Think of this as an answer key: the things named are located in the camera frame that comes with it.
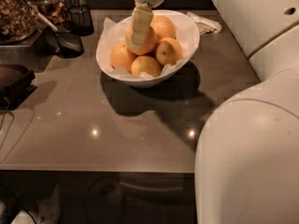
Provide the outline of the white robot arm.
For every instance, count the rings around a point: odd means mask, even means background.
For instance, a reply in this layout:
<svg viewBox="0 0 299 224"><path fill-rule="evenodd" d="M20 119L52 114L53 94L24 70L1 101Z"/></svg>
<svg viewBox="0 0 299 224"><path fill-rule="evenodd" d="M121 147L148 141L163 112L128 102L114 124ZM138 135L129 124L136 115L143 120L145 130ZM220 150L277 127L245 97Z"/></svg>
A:
<svg viewBox="0 0 299 224"><path fill-rule="evenodd" d="M299 224L299 0L211 0L260 79L209 117L198 224Z"/></svg>

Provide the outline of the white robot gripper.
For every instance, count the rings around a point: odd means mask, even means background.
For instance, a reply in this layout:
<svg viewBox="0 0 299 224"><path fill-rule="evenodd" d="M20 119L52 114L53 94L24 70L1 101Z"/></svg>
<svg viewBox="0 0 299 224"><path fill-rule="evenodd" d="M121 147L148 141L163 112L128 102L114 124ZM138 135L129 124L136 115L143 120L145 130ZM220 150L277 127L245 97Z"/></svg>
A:
<svg viewBox="0 0 299 224"><path fill-rule="evenodd" d="M132 31L130 34L132 47L141 47L146 39L147 32L153 19L151 8L158 7L164 0L135 0L132 13Z"/></svg>

